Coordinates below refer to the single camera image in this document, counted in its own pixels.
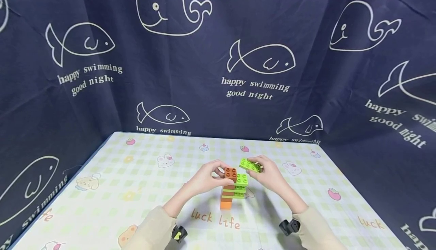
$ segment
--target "left hand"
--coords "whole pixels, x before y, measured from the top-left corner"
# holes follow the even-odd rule
[[[184,184],[190,195],[195,196],[201,193],[208,192],[217,187],[229,186],[233,181],[229,178],[224,178],[224,173],[219,169],[232,168],[221,160],[214,160],[203,164],[198,172]]]

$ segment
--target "navy blue backdrop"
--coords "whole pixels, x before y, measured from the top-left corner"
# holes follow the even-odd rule
[[[120,130],[320,144],[436,247],[435,3],[0,0],[0,249]]]

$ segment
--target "checkered tablecloth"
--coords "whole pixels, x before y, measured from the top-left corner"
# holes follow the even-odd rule
[[[201,167],[221,159],[239,172],[241,158],[264,154],[348,249],[405,249],[321,147],[141,133],[114,133],[14,250],[119,250],[129,227],[163,205]],[[178,218],[188,236],[181,249],[302,249],[278,224],[292,213],[277,195],[249,179],[246,199],[219,209],[221,189],[196,196]],[[167,249],[180,249],[172,242]]]

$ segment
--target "toy brick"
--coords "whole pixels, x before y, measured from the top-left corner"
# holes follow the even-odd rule
[[[236,183],[236,179],[237,179],[236,169],[231,169],[231,168],[227,167],[224,170],[224,178],[232,179],[233,182]]]
[[[235,195],[234,192],[225,192],[225,191],[223,191],[223,194],[222,194],[222,196],[234,196],[234,195]]]
[[[247,187],[248,186],[248,178],[246,174],[238,174],[237,175],[237,179],[235,182],[235,186],[242,186],[242,187]]]
[[[221,202],[219,208],[223,210],[230,210],[232,209],[232,202]]]
[[[222,196],[221,196],[221,202],[232,202],[232,198],[223,198]]]
[[[260,165],[252,163],[248,161],[246,158],[241,159],[241,162],[239,163],[239,167],[246,170],[252,170],[254,172],[260,172]]]
[[[241,186],[233,186],[235,189],[226,189],[226,187],[224,187],[223,192],[237,192],[237,193],[246,193],[247,192],[247,188],[246,187],[241,187]]]
[[[223,195],[221,198],[244,199],[244,193],[234,193],[234,196]]]

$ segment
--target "hand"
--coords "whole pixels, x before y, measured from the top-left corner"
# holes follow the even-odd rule
[[[277,164],[265,155],[259,155],[256,157],[247,158],[250,162],[259,163],[263,166],[263,172],[257,173],[252,170],[246,172],[252,178],[256,179],[262,186],[280,195],[280,192],[289,187],[286,180],[283,178]]]
[[[198,172],[184,184],[184,187],[186,187],[190,195],[195,196],[208,192],[216,187],[232,185],[233,181],[229,178],[224,178],[224,173],[219,169],[225,169],[227,167],[231,168],[221,160],[203,164]]]

